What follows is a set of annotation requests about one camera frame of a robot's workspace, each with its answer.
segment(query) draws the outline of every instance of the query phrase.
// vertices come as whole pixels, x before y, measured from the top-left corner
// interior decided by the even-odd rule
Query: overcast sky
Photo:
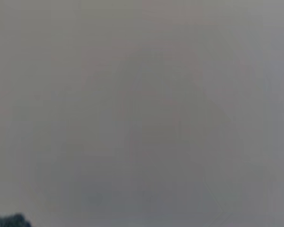
[[[13,212],[36,227],[284,226],[284,0],[0,0]]]

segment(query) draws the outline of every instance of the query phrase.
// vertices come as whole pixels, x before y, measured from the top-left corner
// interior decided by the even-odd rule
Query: gray sky
[[[0,1],[13,212],[36,227],[284,226],[284,0]]]

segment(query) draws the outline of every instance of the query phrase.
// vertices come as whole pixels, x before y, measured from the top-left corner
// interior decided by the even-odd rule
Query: fog
[[[284,0],[0,1],[0,215],[284,227]]]

